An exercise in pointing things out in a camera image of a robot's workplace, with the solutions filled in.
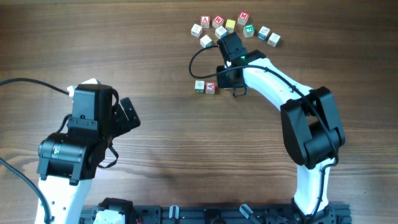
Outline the green number block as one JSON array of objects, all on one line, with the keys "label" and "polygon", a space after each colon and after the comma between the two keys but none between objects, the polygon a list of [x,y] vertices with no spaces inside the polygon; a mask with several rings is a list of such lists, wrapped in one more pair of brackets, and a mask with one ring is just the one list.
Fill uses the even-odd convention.
[{"label": "green number block", "polygon": [[196,93],[204,93],[205,92],[205,81],[204,80],[196,80],[195,81],[195,92]]}]

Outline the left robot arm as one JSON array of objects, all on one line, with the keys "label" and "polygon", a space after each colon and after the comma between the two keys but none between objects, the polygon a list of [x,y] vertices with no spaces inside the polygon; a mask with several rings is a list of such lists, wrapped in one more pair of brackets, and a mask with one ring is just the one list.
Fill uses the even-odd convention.
[{"label": "left robot arm", "polygon": [[79,84],[73,92],[72,112],[61,130],[38,148],[40,176],[36,223],[78,223],[96,170],[113,139],[140,126],[129,98],[120,99],[111,86]]}]

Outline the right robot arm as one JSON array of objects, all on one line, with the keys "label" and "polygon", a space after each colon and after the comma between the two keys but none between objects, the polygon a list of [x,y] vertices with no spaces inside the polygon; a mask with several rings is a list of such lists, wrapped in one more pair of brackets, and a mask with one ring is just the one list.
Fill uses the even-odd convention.
[{"label": "right robot arm", "polygon": [[217,68],[223,88],[252,88],[279,111],[284,146],[297,165],[294,204],[306,223],[328,206],[330,169],[339,163],[345,134],[333,94],[302,85],[277,69],[260,51],[248,52],[233,32],[217,41],[224,65]]}]

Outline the red picture block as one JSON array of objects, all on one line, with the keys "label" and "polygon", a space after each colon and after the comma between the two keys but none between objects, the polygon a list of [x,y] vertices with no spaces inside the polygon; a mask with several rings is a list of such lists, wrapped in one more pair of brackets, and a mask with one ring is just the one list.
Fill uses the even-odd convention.
[{"label": "red picture block", "polygon": [[214,95],[216,91],[216,83],[215,82],[206,82],[205,83],[205,93]]}]

